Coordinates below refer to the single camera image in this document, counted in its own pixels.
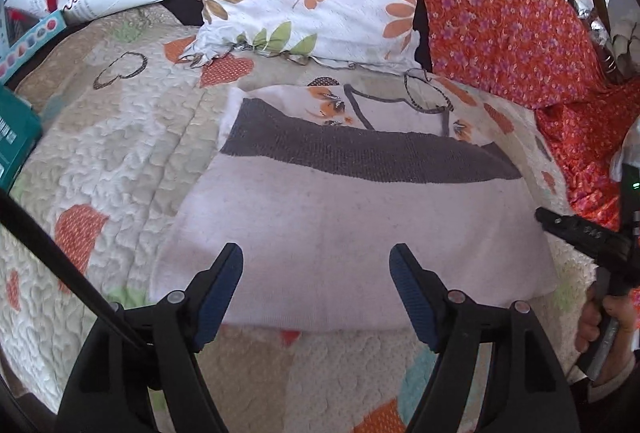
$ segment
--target teal box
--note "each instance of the teal box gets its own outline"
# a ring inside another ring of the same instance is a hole
[[[0,87],[0,188],[14,185],[22,165],[42,135],[40,118],[13,92]]]

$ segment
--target blue gripper pad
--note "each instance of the blue gripper pad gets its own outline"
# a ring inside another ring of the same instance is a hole
[[[193,338],[194,346],[198,351],[204,345],[215,339],[222,318],[229,307],[231,296],[236,291],[238,281],[242,275],[242,249],[233,244],[233,250],[223,264],[216,280],[212,283],[209,292],[204,297],[198,312],[198,332]]]
[[[436,317],[416,279],[417,275],[427,274],[428,271],[422,269],[404,243],[398,244],[391,249],[389,271],[400,299],[402,299],[404,309],[409,314],[415,334],[421,342],[427,344],[431,350],[436,351],[440,342],[436,330]]]

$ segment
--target person's finger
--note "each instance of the person's finger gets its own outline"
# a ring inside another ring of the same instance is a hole
[[[578,353],[584,353],[589,349],[589,342],[584,337],[575,336],[574,346]]]
[[[591,301],[596,297],[596,284],[595,282],[591,283],[589,288],[586,291],[587,301]]]
[[[619,321],[621,330],[633,334],[638,313],[629,296],[606,296],[602,300],[602,306],[607,314]]]
[[[602,314],[600,309],[593,301],[588,301],[582,307],[582,314],[580,315],[580,321],[587,323],[588,325],[598,326],[602,321]]]
[[[584,321],[580,321],[580,323],[578,323],[578,336],[588,342],[592,342],[600,336],[600,329],[598,327],[588,325]]]

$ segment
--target heart-shaped outline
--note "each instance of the heart-shaped outline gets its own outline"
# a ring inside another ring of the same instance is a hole
[[[127,76],[121,76],[120,74],[118,74],[117,76],[115,76],[111,81],[109,81],[108,83],[100,83],[100,78],[102,77],[102,74],[104,74],[109,68],[111,68],[111,66],[118,60],[124,58],[127,54],[131,54],[132,56],[138,56],[140,58],[142,58],[142,65],[140,65],[140,67],[138,67],[136,70],[134,70],[132,73],[128,74]],[[125,52],[122,56],[120,56],[119,58],[113,60],[111,63],[109,63],[109,65],[102,71],[100,72],[100,74],[98,74],[98,77],[96,77],[94,79],[94,90],[100,90],[104,87],[108,87],[109,85],[112,85],[117,79],[131,79],[136,77],[139,74],[142,74],[142,71],[146,68],[146,65],[149,63],[148,58],[144,55],[144,54],[140,54],[140,52]]]

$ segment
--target hand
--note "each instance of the hand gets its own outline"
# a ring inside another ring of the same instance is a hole
[[[578,321],[578,333],[575,336],[575,349],[580,353],[586,352],[589,343],[600,336],[598,324],[602,320],[602,316],[594,298],[595,288],[591,285],[587,290],[587,303],[582,307],[582,315]],[[631,351],[631,344],[636,331],[636,317],[638,315],[631,303],[631,298],[629,296],[607,296],[602,301],[602,305],[607,314],[619,321],[620,328],[609,351],[609,357],[602,366],[600,376],[593,382],[593,386],[600,386],[615,378],[634,355]]]

